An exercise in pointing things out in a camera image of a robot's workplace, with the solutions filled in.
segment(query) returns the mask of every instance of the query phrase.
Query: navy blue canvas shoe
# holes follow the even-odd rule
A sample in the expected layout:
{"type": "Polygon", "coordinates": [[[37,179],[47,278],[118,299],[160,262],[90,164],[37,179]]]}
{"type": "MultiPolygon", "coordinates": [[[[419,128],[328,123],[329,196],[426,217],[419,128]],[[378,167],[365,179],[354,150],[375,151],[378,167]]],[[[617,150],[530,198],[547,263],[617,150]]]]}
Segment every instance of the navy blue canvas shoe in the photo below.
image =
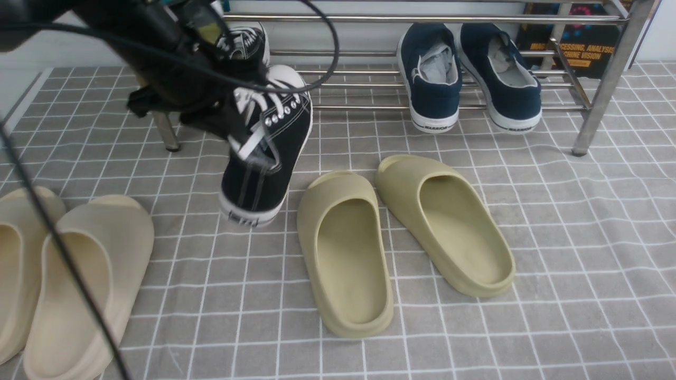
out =
{"type": "Polygon", "coordinates": [[[493,24],[464,24],[457,41],[460,61],[481,86],[493,125],[512,135],[533,130],[542,116],[541,86],[509,34],[493,24]]]}
{"type": "Polygon", "coordinates": [[[458,121],[462,74],[453,34],[444,24],[413,24],[397,48],[411,119],[418,130],[442,133],[458,121]]]}

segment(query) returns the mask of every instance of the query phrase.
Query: metal rack leg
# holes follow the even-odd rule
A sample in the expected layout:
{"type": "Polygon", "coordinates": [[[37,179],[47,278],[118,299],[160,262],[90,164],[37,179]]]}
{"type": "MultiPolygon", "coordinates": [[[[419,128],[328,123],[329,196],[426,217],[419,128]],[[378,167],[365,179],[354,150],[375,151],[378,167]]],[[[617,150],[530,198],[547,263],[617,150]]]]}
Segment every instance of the metal rack leg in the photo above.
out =
{"type": "Polygon", "coordinates": [[[158,132],[160,137],[164,142],[164,147],[171,152],[180,150],[180,143],[176,138],[176,132],[174,132],[174,126],[169,120],[169,114],[164,112],[153,111],[153,120],[155,120],[155,125],[158,126],[158,132]]]}
{"type": "Polygon", "coordinates": [[[591,109],[583,113],[585,121],[573,146],[574,156],[581,157],[589,151],[589,145],[591,145],[596,130],[601,124],[601,119],[606,113],[612,94],[615,92],[620,77],[622,77],[625,65],[631,57],[631,52],[641,35],[641,30],[643,30],[643,26],[650,15],[654,2],[655,0],[635,0],[633,2],[629,12],[629,21],[620,33],[620,39],[615,46],[615,53],[601,78],[601,83],[591,103],[591,109]]]}

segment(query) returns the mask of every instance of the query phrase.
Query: slide sandal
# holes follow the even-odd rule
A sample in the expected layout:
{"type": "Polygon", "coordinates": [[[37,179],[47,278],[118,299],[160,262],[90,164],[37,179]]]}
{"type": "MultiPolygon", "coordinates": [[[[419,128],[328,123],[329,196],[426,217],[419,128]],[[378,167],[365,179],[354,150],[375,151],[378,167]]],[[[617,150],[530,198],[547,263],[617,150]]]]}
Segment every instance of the slide sandal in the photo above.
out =
{"type": "Polygon", "coordinates": [[[473,297],[493,297],[509,288],[512,252],[460,173],[429,158],[391,156],[378,167],[376,188],[450,285],[473,297]]]}
{"type": "MultiPolygon", "coordinates": [[[[56,194],[40,186],[35,191],[54,221],[66,213],[56,194]]],[[[0,364],[26,345],[40,294],[40,252],[46,236],[25,190],[0,199],[0,364]]]]}
{"type": "Polygon", "coordinates": [[[346,338],[387,328],[393,316],[392,289],[371,184],[348,171],[322,175],[303,195],[297,224],[324,324],[346,338]]]}
{"type": "MultiPolygon", "coordinates": [[[[155,231],[132,198],[107,195],[74,208],[57,229],[119,344],[141,287],[155,231]]],[[[26,344],[30,380],[91,380],[112,360],[53,245],[42,248],[42,288],[26,344]]]]}

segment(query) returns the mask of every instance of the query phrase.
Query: shoe insole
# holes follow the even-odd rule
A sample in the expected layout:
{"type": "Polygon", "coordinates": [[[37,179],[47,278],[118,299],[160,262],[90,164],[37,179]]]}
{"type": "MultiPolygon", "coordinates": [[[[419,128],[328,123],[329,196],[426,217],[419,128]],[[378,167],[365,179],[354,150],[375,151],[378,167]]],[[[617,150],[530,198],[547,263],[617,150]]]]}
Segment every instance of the shoe insole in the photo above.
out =
{"type": "Polygon", "coordinates": [[[526,87],[535,85],[532,76],[527,70],[517,65],[509,54],[505,42],[499,38],[493,38],[488,45],[488,60],[496,71],[498,78],[510,87],[526,87]]]}
{"type": "Polygon", "coordinates": [[[376,319],[387,303],[379,233],[373,207],[363,199],[335,206],[319,228],[319,276],[328,301],[351,323],[376,319]]]}
{"type": "MultiPolygon", "coordinates": [[[[110,293],[105,254],[86,235],[65,233],[62,238],[94,300],[103,310],[110,293]]],[[[41,294],[44,301],[30,334],[33,344],[40,347],[34,351],[36,357],[32,361],[39,363],[40,368],[34,371],[42,377],[54,377],[72,369],[81,360],[99,334],[99,328],[58,251],[53,245],[47,249],[45,292],[41,294]]]]}
{"type": "Polygon", "coordinates": [[[451,48],[438,42],[430,52],[420,58],[420,75],[430,83],[455,83],[458,77],[451,48]]]}
{"type": "Polygon", "coordinates": [[[432,233],[460,270],[484,284],[509,276],[508,248],[479,200],[460,179],[428,179],[420,189],[420,202],[432,233]]]}
{"type": "Polygon", "coordinates": [[[0,226],[0,331],[7,323],[19,286],[21,240],[9,226],[0,226]]]}

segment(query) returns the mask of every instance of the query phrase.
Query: metal rod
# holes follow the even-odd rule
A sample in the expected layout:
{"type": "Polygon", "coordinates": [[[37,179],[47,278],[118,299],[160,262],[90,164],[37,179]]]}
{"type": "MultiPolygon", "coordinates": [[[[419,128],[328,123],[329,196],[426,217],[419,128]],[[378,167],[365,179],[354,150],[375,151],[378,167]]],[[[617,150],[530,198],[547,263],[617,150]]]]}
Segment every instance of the metal rod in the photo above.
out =
{"type": "MultiPolygon", "coordinates": [[[[558,7],[558,15],[559,16],[567,16],[571,14],[571,9],[573,8],[573,4],[561,4],[558,7]]],[[[550,38],[554,39],[555,41],[561,41],[561,37],[563,36],[563,30],[566,28],[564,24],[557,24],[554,25],[552,28],[552,33],[550,34],[550,38]]],[[[542,65],[540,68],[544,70],[549,70],[552,68],[552,65],[554,65],[554,56],[551,57],[544,57],[542,59],[542,65]]]]}
{"type": "MultiPolygon", "coordinates": [[[[272,50],[272,55],[284,55],[287,57],[333,57],[333,50],[272,50]]],[[[556,52],[552,50],[524,50],[521,52],[523,57],[548,57],[556,52]]],[[[396,57],[395,51],[341,51],[341,57],[396,57]]]]}
{"type": "MultiPolygon", "coordinates": [[[[542,82],[542,88],[549,90],[556,89],[570,89],[573,88],[572,83],[561,83],[561,82],[542,82]]],[[[477,87],[477,83],[473,81],[463,81],[463,87],[477,87]]],[[[393,83],[324,83],[321,88],[330,88],[330,89],[403,89],[404,84],[400,82],[393,83]]]]}
{"type": "Polygon", "coordinates": [[[620,0],[606,0],[603,4],[603,8],[608,12],[608,14],[620,16],[624,19],[629,18],[629,12],[620,0]]]}
{"type": "MultiPolygon", "coordinates": [[[[370,2],[388,2],[388,3],[466,3],[467,0],[369,0],[370,2]]],[[[472,0],[473,3],[518,3],[517,0],[472,0]]],[[[576,3],[576,4],[603,4],[604,0],[537,0],[538,3],[560,4],[560,3],[576,3]]]]}
{"type": "Polygon", "coordinates": [[[176,137],[176,131],[174,126],[171,124],[171,119],[169,119],[169,114],[166,112],[152,111],[153,121],[157,126],[157,130],[160,133],[162,142],[164,143],[164,148],[168,151],[179,151],[180,143],[176,137]]]}
{"type": "MultiPolygon", "coordinates": [[[[296,70],[301,75],[324,75],[326,70],[296,70]]],[[[336,70],[333,76],[336,75],[399,75],[397,70],[336,70]]]]}
{"type": "MultiPolygon", "coordinates": [[[[324,75],[326,70],[296,70],[298,74],[301,75],[324,75]]],[[[536,76],[562,76],[566,75],[565,70],[533,70],[533,74],[536,76]]],[[[334,76],[341,75],[368,75],[368,76],[379,76],[379,75],[399,75],[397,70],[336,70],[333,72],[334,76]]]]}
{"type": "Polygon", "coordinates": [[[575,71],[573,71],[573,68],[568,63],[568,58],[566,58],[566,55],[563,53],[561,45],[559,45],[556,39],[551,38],[549,46],[558,53],[558,55],[556,56],[557,64],[563,67],[564,70],[568,73],[568,76],[565,77],[564,80],[568,81],[573,85],[573,88],[570,89],[571,95],[573,96],[574,99],[581,101],[582,105],[585,106],[586,110],[590,109],[592,107],[592,103],[589,101],[589,97],[587,96],[587,92],[585,91],[584,87],[582,87],[582,84],[580,83],[579,79],[577,79],[575,71]]]}
{"type": "Polygon", "coordinates": [[[615,45],[615,53],[610,58],[608,67],[601,77],[601,83],[594,95],[591,109],[583,114],[585,121],[573,146],[574,156],[581,157],[589,151],[589,146],[592,144],[603,115],[606,113],[612,94],[615,92],[617,83],[625,70],[625,65],[631,57],[631,52],[641,36],[641,31],[650,15],[654,2],[655,0],[634,0],[629,12],[629,22],[620,33],[620,38],[615,45]]]}
{"type": "Polygon", "coordinates": [[[555,51],[552,50],[524,50],[521,51],[521,56],[522,57],[549,57],[551,55],[556,54],[555,51]]]}
{"type": "MultiPolygon", "coordinates": [[[[257,22],[319,22],[322,19],[312,14],[231,14],[223,16],[226,21],[257,21],[257,22]]],[[[438,15],[385,15],[373,14],[361,16],[357,14],[330,15],[333,22],[495,22],[519,24],[583,24],[583,25],[620,25],[625,20],[620,16],[547,16],[547,15],[490,15],[490,16],[438,16],[438,15]]]]}
{"type": "MultiPolygon", "coordinates": [[[[314,104],[312,106],[318,111],[406,111],[407,105],[322,105],[314,104]]],[[[461,110],[485,110],[485,104],[464,104],[460,107],[461,110]]],[[[583,111],[584,107],[581,105],[568,104],[543,104],[543,111],[583,111]]]]}
{"type": "MultiPolygon", "coordinates": [[[[333,57],[333,50],[272,50],[272,55],[288,57],[333,57]]],[[[341,51],[341,57],[395,57],[395,51],[341,51]]]]}

